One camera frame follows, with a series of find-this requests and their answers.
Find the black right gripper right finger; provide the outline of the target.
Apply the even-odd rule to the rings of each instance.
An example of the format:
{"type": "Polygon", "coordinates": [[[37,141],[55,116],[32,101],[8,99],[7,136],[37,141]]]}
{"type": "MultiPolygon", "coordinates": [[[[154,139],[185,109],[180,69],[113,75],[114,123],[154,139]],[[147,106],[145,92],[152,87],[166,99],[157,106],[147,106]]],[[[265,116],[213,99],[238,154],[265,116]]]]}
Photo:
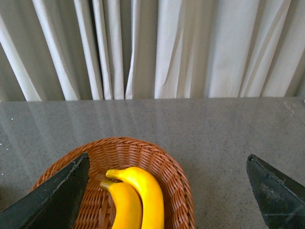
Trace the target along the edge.
{"type": "Polygon", "coordinates": [[[247,175],[266,226],[305,227],[305,187],[256,155],[246,163],[247,175]]]}

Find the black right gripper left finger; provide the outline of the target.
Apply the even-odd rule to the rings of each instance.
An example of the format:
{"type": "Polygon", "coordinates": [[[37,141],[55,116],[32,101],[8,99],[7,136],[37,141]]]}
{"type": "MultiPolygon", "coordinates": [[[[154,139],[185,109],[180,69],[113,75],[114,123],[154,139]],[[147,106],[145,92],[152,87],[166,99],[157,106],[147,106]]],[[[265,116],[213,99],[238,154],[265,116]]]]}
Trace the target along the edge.
{"type": "Polygon", "coordinates": [[[89,180],[83,153],[25,197],[0,213],[2,229],[71,229],[89,180]]]}

